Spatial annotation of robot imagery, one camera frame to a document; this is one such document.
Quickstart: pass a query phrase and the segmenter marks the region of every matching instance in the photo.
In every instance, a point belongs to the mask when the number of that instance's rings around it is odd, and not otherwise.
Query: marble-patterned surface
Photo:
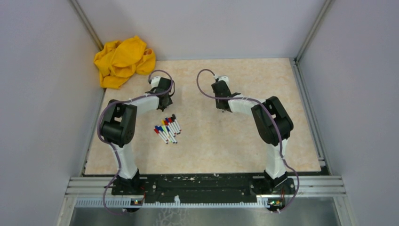
[[[216,109],[215,101],[197,89],[195,79],[203,68],[227,75],[232,92],[264,99],[277,96],[294,123],[287,145],[288,164],[297,171],[320,171],[289,59],[158,61],[156,68],[173,76],[176,93],[173,104],[164,112],[151,111],[137,118],[132,147],[140,173],[260,172],[265,169],[264,142],[254,119]],[[102,109],[111,99],[127,100],[150,90],[146,80],[147,76],[135,74],[120,90],[107,89]],[[204,72],[199,81],[202,89],[212,95],[212,75]],[[182,133],[176,137],[178,144],[166,145],[153,127],[173,113]],[[110,147],[94,137],[85,174],[115,173],[117,167],[112,155]]]

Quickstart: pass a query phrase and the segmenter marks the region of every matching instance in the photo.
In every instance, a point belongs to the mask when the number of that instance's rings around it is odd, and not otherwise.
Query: white wall
[[[360,226],[399,225],[399,1],[336,1],[300,63]]]
[[[80,0],[102,42],[139,35],[158,59],[295,57],[324,0]]]
[[[54,225],[102,89],[67,0],[0,4],[1,225]]]

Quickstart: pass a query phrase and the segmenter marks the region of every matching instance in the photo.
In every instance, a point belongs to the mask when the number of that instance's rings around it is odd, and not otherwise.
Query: yellow towel
[[[137,70],[149,74],[155,68],[156,56],[138,36],[122,41],[111,41],[94,57],[99,71],[100,86],[119,89]]]

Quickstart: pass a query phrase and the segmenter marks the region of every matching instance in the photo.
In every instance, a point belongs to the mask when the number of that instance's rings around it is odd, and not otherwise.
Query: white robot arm
[[[147,94],[157,94],[168,90],[172,81],[159,76],[148,81],[152,89]],[[172,104],[171,96],[165,93],[161,96],[147,96],[127,103],[112,105],[104,114],[100,124],[100,135],[104,140],[112,143],[119,156],[120,171],[115,180],[117,186],[112,193],[123,190],[137,190],[139,183],[139,169],[137,168],[132,152],[131,140],[135,132],[136,117],[148,111],[161,109],[162,111]],[[114,155],[116,165],[119,165],[118,158]]]
[[[214,76],[216,82],[212,84],[215,97],[234,97],[233,100],[216,100],[216,107],[232,113],[243,113],[254,117],[259,135],[266,143],[267,160],[265,177],[271,182],[272,187],[278,186],[287,179],[287,171],[283,159],[279,153],[279,141],[277,133],[272,126],[270,118],[257,102],[247,100],[240,93],[231,93],[229,79],[227,76]],[[267,100],[257,99],[262,103],[271,115],[275,115],[275,122],[281,133],[283,148],[282,155],[285,155],[290,131],[293,123],[277,97],[270,97]]]

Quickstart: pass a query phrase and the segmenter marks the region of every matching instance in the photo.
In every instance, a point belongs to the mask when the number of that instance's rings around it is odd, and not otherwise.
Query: marker
[[[172,135],[170,138],[173,140],[173,143],[177,144],[177,140],[173,137],[172,131],[170,131],[169,128],[166,128],[166,129]]]
[[[172,125],[169,125],[168,121],[163,120],[162,124],[166,126],[167,129],[169,129],[172,132],[172,135],[176,137],[176,132],[173,130]]]
[[[173,128],[175,128],[177,134],[179,134],[179,133],[180,133],[180,130],[177,128],[176,123],[173,122],[173,119],[172,119],[172,118],[168,118],[168,119],[169,119],[170,124],[173,125]]]
[[[177,128],[178,128],[180,131],[182,131],[182,129],[180,128],[179,122],[177,121],[177,118],[176,118],[176,115],[175,115],[175,114],[172,114],[172,119],[175,120],[176,125],[177,125]]]
[[[169,129],[172,131],[172,133],[177,134],[178,130],[175,129],[175,127],[172,124],[172,121],[169,120],[169,118],[165,118],[165,123],[169,126]]]
[[[155,126],[155,129],[159,132],[159,134],[166,140],[166,142],[169,141],[168,137],[165,136],[164,133],[162,133],[162,128],[159,126]]]
[[[162,127],[162,130],[166,132],[166,134],[168,135],[168,137],[170,137],[170,135],[169,135],[169,133],[168,133],[168,130],[166,129],[166,126],[161,126],[161,127]]]
[[[159,137],[165,142],[165,144],[168,144],[168,142],[163,138],[163,136],[160,134],[160,132],[157,129],[154,129],[154,131],[159,135]]]
[[[167,135],[167,133],[166,133],[166,131],[164,131],[163,129],[162,129],[162,127],[161,126],[158,126],[158,128],[157,128],[159,131],[161,131],[162,132],[162,134],[163,134],[163,136],[165,136],[166,137],[166,140],[169,140],[168,139],[168,135]]]

